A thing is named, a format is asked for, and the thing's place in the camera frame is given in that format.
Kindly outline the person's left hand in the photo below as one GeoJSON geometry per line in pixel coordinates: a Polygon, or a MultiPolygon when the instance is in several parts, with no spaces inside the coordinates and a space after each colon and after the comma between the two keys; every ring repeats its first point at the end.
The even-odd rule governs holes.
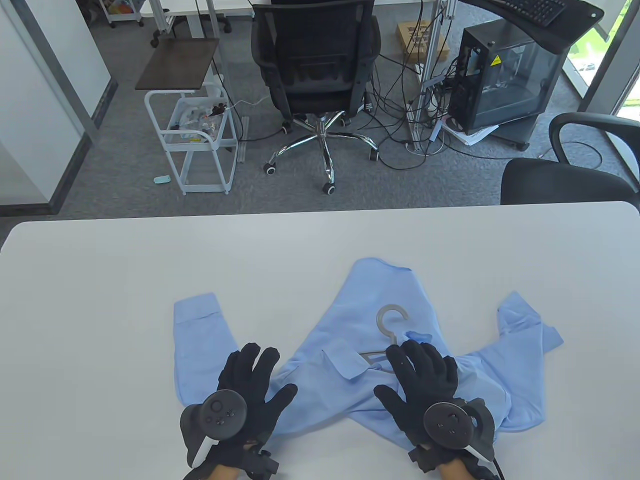
{"type": "Polygon", "coordinates": [[[269,480],[278,472],[265,445],[298,387],[286,384],[267,398],[271,375],[281,355],[274,347],[247,343],[232,352],[218,377],[217,390],[186,406],[180,431],[190,468],[187,480],[269,480]]]}

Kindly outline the person's right hand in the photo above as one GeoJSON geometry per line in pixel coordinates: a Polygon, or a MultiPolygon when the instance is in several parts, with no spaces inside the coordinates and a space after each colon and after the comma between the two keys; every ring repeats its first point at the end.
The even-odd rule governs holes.
{"type": "Polygon", "coordinates": [[[475,480],[478,473],[469,470],[460,452],[437,446],[425,428],[425,412],[432,405],[450,402],[458,388],[458,367],[452,356],[442,356],[430,343],[407,340],[402,345],[386,348],[385,356],[391,365],[404,398],[391,387],[379,384],[375,397],[391,414],[417,457],[435,461],[435,469],[443,480],[475,480]]]}

